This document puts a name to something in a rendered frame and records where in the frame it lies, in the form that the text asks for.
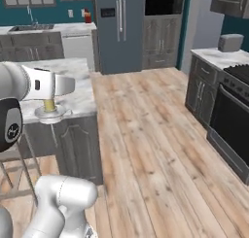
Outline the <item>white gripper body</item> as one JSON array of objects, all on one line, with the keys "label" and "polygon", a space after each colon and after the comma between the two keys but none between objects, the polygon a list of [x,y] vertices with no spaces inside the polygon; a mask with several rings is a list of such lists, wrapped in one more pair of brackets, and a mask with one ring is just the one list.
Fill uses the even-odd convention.
[{"label": "white gripper body", "polygon": [[63,75],[54,75],[54,95],[61,96],[72,93],[75,90],[75,79]]}]

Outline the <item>grey base cabinet run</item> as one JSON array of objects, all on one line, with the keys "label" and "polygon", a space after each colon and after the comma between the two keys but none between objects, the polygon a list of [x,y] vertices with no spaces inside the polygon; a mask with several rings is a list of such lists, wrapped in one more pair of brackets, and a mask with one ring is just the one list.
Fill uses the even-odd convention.
[{"label": "grey base cabinet run", "polygon": [[0,35],[0,61],[24,62],[63,57],[59,32]]}]

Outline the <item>grey island cabinet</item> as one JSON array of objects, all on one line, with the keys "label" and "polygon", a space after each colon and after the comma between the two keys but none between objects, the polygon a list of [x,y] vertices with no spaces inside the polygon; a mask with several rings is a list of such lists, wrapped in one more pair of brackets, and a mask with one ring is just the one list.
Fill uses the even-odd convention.
[{"label": "grey island cabinet", "polygon": [[23,127],[20,150],[31,158],[29,148],[37,157],[55,155],[60,175],[103,184],[97,115],[64,119],[46,125],[28,123]]}]

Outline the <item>tall cabinet with black oven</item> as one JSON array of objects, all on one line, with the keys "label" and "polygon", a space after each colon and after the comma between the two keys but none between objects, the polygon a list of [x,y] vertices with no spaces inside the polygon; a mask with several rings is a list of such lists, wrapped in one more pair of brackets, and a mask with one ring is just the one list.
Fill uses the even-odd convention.
[{"label": "tall cabinet with black oven", "polygon": [[176,65],[184,0],[145,0],[143,68]]}]

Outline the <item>grey base cabinet with drawer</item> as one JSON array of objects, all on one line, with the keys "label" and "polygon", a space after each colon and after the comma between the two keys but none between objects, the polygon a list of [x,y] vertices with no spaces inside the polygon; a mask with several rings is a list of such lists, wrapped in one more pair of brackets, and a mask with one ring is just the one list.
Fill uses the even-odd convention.
[{"label": "grey base cabinet with drawer", "polygon": [[205,129],[211,120],[219,79],[222,76],[222,71],[192,55],[185,106]]}]

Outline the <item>yellow cylinder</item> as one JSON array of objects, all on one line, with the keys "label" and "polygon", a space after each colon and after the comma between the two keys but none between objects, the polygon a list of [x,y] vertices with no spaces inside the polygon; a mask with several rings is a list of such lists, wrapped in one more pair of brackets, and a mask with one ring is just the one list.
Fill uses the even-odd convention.
[{"label": "yellow cylinder", "polygon": [[46,112],[52,112],[55,110],[55,104],[52,99],[44,101],[44,107]]}]

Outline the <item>white dishwasher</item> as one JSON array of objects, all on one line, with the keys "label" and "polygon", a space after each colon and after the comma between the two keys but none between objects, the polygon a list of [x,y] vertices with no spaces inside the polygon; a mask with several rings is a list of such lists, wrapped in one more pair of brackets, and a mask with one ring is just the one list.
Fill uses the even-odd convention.
[{"label": "white dishwasher", "polygon": [[88,68],[94,70],[94,55],[90,35],[63,36],[62,45],[65,58],[85,58]]}]

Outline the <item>grey fridge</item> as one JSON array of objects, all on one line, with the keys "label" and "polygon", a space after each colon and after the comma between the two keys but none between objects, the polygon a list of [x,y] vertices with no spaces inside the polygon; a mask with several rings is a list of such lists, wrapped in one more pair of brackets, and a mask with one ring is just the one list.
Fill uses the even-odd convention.
[{"label": "grey fridge", "polygon": [[144,0],[95,0],[101,73],[142,70]]}]

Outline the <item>steel sink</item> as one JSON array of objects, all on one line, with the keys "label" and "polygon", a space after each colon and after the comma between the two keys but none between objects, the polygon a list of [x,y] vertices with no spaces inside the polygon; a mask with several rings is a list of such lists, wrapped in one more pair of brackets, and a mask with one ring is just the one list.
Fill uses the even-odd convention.
[{"label": "steel sink", "polygon": [[31,30],[50,30],[53,29],[54,24],[35,24],[35,25],[17,25],[9,30],[9,32],[16,31],[31,31]]}]

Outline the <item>steel tap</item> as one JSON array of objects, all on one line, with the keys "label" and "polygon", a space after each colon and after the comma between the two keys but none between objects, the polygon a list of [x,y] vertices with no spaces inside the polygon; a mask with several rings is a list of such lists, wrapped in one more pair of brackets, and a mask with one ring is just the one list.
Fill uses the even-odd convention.
[{"label": "steel tap", "polygon": [[30,16],[31,24],[32,24],[32,25],[38,24],[37,19],[34,18],[33,15],[32,15],[32,11],[31,11],[31,8],[29,7],[29,5],[27,5],[26,9],[27,9],[28,15]]}]

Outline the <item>black stove with oven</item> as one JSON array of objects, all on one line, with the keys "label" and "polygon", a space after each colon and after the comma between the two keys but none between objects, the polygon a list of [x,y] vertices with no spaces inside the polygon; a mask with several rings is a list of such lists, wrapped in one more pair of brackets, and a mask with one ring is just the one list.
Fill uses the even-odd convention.
[{"label": "black stove with oven", "polygon": [[249,64],[224,69],[207,140],[249,186]]}]

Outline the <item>grey toaster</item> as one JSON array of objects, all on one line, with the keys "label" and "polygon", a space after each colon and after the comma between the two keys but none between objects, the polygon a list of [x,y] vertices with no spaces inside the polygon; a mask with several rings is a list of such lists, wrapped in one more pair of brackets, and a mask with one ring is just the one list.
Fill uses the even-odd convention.
[{"label": "grey toaster", "polygon": [[221,35],[218,42],[218,50],[221,52],[234,52],[239,51],[244,36],[241,34],[225,34]]}]

